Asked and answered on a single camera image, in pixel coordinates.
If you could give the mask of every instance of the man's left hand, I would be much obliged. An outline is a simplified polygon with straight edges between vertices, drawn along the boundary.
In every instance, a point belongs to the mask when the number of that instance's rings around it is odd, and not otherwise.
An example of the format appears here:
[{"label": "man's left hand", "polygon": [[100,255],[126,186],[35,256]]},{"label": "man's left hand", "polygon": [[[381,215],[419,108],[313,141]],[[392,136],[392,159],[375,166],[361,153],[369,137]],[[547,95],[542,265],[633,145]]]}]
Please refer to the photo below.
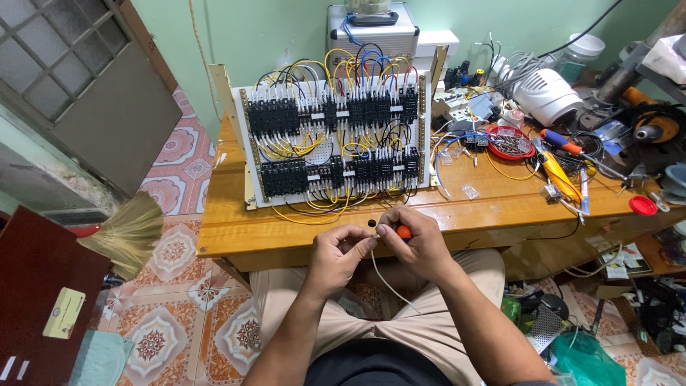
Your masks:
[{"label": "man's left hand", "polygon": [[376,246],[372,233],[357,225],[340,225],[318,234],[312,243],[312,259],[300,294],[326,302],[345,288],[359,261]]}]

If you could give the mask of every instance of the man's right hand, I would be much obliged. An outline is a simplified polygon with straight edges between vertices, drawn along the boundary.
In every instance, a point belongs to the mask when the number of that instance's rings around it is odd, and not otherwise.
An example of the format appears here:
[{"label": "man's right hand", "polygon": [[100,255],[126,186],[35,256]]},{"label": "man's right hand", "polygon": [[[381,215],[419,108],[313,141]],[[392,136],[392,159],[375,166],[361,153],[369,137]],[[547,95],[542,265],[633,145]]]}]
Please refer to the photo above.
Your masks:
[{"label": "man's right hand", "polygon": [[[410,242],[406,243],[395,232],[400,224],[410,228]],[[459,268],[445,246],[436,220],[415,209],[404,205],[393,207],[381,216],[377,232],[407,269],[424,280],[438,284],[445,275]]]}]

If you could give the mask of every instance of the metal door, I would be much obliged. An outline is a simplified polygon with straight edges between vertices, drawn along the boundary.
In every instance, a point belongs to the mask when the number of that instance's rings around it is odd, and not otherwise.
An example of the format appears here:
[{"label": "metal door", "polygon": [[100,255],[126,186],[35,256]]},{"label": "metal door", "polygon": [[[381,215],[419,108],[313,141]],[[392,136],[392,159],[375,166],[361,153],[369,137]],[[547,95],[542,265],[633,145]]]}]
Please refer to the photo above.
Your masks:
[{"label": "metal door", "polygon": [[0,101],[125,196],[181,116],[111,0],[0,0]]}]

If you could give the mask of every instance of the red broom handle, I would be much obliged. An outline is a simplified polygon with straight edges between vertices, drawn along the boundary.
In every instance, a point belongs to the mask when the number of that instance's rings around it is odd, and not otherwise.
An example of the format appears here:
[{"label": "red broom handle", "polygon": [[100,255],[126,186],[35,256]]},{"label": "red broom handle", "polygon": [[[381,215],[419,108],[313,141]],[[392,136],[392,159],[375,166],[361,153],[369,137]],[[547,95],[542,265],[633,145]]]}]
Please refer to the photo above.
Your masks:
[{"label": "red broom handle", "polygon": [[95,232],[100,230],[100,225],[93,225],[92,227],[86,227],[86,228],[67,228],[71,233],[75,234],[77,238],[84,238],[88,236],[92,236],[95,234]]}]

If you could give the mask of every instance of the yellow screwdriver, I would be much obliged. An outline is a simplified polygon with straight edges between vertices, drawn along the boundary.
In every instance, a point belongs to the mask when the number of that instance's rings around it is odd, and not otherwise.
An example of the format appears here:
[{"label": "yellow screwdriver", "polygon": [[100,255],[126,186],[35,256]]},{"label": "yellow screwdriver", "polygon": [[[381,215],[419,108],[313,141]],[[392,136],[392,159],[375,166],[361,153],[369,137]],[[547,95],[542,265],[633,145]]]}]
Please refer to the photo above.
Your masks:
[{"label": "yellow screwdriver", "polygon": [[553,154],[551,154],[541,143],[540,137],[535,137],[531,140],[531,143],[536,148],[539,154],[539,161],[543,164],[545,171],[548,173],[548,178],[555,186],[558,187],[560,192],[565,196],[569,197],[575,203],[581,203],[581,192],[571,184],[571,181],[562,170],[560,164],[555,160]]}]

